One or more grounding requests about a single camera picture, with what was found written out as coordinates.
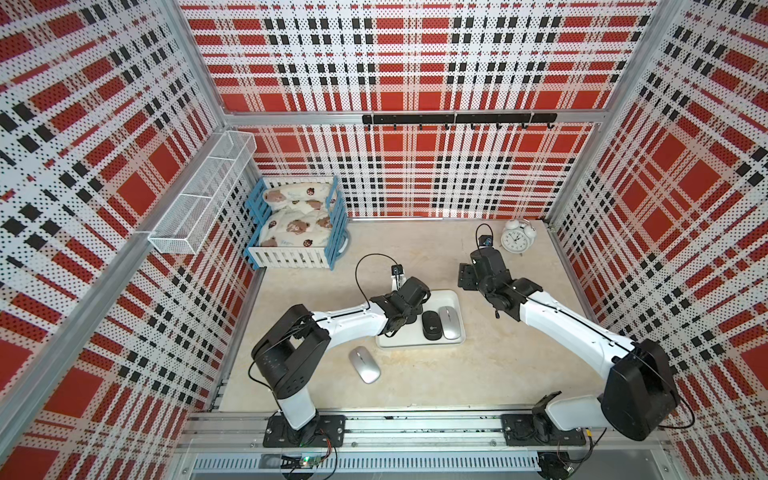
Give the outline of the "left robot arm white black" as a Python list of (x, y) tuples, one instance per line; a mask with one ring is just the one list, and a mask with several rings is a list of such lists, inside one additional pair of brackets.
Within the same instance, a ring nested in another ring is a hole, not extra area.
[(328, 350), (362, 338), (395, 335), (422, 314), (430, 297), (429, 287), (411, 277), (399, 289), (356, 307), (331, 312), (312, 312), (302, 304), (290, 307), (251, 351), (290, 428), (301, 431), (318, 418), (308, 383)]

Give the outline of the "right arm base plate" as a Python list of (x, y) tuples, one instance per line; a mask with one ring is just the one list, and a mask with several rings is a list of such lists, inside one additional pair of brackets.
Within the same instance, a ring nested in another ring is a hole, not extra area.
[(566, 447), (588, 443), (582, 430), (559, 430), (543, 414), (504, 414), (501, 427), (507, 446)]

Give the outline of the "silver mouse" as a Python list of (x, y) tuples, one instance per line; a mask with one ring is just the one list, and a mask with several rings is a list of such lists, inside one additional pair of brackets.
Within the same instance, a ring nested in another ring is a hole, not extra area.
[(363, 383), (372, 384), (380, 378), (381, 369), (370, 351), (364, 346), (351, 350), (349, 360)]
[(438, 315), (444, 338), (451, 341), (460, 339), (461, 323), (458, 312), (451, 306), (442, 306), (438, 309)]

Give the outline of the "black mouse with logo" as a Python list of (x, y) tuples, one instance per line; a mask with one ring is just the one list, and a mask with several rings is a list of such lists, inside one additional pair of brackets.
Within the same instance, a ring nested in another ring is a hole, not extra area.
[(422, 332), (426, 340), (438, 341), (443, 337), (443, 327), (440, 316), (435, 311), (424, 311), (421, 315)]

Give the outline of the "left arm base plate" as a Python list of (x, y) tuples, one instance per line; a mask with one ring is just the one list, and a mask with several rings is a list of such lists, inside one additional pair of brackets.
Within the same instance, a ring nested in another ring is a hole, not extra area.
[(341, 447), (345, 436), (347, 417), (318, 414), (307, 425), (294, 430), (282, 415), (273, 415), (267, 421), (262, 440), (264, 448)]

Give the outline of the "white plastic storage tray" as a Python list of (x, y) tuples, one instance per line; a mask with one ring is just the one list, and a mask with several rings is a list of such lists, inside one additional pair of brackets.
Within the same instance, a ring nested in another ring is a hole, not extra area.
[(466, 340), (466, 330), (457, 293), (453, 290), (433, 290), (430, 299), (423, 305), (423, 310), (431, 310), (438, 313), (438, 309), (442, 306), (451, 306), (458, 312), (461, 323), (460, 339), (451, 341), (446, 340), (443, 336), (438, 341), (426, 340), (422, 332), (421, 315), (419, 315), (414, 323), (405, 325), (393, 337), (377, 337), (376, 345), (380, 349), (393, 350), (403, 348), (453, 346), (464, 343)]

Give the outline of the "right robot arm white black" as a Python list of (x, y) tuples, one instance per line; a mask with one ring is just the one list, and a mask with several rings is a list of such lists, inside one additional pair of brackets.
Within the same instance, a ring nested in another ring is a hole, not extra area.
[(611, 428), (643, 441), (680, 404), (669, 357), (657, 342), (615, 334), (564, 306), (535, 282), (514, 279), (495, 248), (481, 247), (459, 265), (458, 286), (480, 292), (496, 314), (548, 335), (604, 381), (596, 394), (567, 397), (553, 392), (542, 398), (534, 413), (545, 418), (545, 425), (560, 431)]

